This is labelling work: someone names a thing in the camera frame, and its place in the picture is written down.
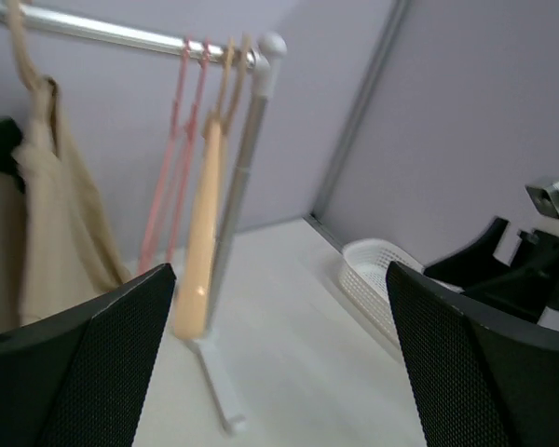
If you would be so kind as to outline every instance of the lavender wall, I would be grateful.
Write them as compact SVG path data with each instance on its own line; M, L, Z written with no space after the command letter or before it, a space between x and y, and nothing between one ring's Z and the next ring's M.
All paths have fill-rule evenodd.
M418 0L322 220L426 263L495 214L529 228L524 184L545 174L559 175L559 0Z
M284 36L289 56L268 108L242 228L310 209L390 5L389 0L40 3L216 42L230 35L239 39L243 31L257 36L275 30ZM123 255L136 257L165 146L178 61L53 35L31 34L29 41L36 65L61 84L72 130L102 190ZM193 69L188 91L196 81L196 66ZM215 69L205 103L213 101L218 81ZM245 94L230 156L236 154L247 99ZM24 126L28 103L16 77L7 31L0 26L0 114L13 115ZM195 172L197 166L189 196L195 191ZM184 217L183 234L188 212Z

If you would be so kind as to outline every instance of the hanger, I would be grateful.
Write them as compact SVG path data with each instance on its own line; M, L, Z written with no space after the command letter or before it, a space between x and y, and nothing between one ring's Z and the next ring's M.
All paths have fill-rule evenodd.
M43 76L37 73L27 52L20 0L5 0L5 2L7 4L7 26L10 30L10 40L19 79L29 91L33 91L37 88Z
M179 168L181 167L180 165L182 165L183 163L183 157L181 153L179 159L176 162L175 170L171 175L171 184L168 185L168 188L166 189L166 180L168 179L168 173L170 170L170 166L172 165L174 149L178 140L178 129L181 128L179 126L179 119L180 109L182 107L182 99L184 95L184 83L186 81L189 42L190 38L187 37L185 41L186 45L184 46L184 51L180 62L178 78L176 80L176 91L172 100L168 144L166 146L166 152L164 153L164 159L159 171L159 177L157 178L156 192L154 194L151 209L149 211L147 227L145 228L143 244L141 246L141 254L139 257L139 268L137 271L137 275L146 272L151 267L153 257L157 250L161 230L165 221L166 211L168 210L168 206L171 201L172 189L175 188L176 178L182 175L182 173L179 171Z
M168 244L168 249L166 251L167 263L172 262L173 254L176 250L176 240L178 238L178 231L180 229L180 221L182 219L182 212L184 208L184 197L186 194L186 188L188 187L188 176L190 175L190 167L193 160L195 142L197 141L198 113L203 102L203 92L205 89L205 80L207 78L209 57L209 39L206 39L204 58L200 62L201 70L198 75L197 91L195 92L195 99L193 100L193 104L191 106L190 116L184 124L185 141L181 156L177 162L177 177L179 177L180 180L180 189L178 191L178 197L174 206L174 214L172 217L172 225L170 231L170 241Z
M211 288L211 272L215 251L215 233L221 204L225 170L225 147L246 74L246 58L250 46L248 36L242 39L239 74L230 106L222 115L230 67L234 58L234 42L230 40L222 84L217 103L205 124L205 151L201 165L198 189L191 216L184 277L178 291L174 316L174 334L181 340L200 338L207 325L207 308Z

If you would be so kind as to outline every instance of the white plastic basket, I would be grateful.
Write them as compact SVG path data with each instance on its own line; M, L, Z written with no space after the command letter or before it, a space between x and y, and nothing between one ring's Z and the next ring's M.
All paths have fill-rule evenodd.
M422 264L395 245L381 239L347 244L339 283L348 299L397 347L400 347L389 307L386 274L389 263L398 261L416 271Z

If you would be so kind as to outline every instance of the white desk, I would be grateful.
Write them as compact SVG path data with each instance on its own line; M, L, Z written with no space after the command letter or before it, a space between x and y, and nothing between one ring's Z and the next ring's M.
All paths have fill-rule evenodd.
M247 431L223 432L197 359L166 330L134 445L425 445L403 366L334 297L339 257L303 220L237 236L216 327Z

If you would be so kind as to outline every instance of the black machine part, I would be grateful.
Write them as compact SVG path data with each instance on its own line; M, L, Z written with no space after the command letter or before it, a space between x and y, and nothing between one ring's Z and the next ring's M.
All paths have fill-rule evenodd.
M521 242L507 265L494 253L508 224L497 217L468 247L429 265L424 274L536 323L546 306L559 310L559 237L538 230L520 232Z
M559 177L541 177L525 189L540 214L559 220Z

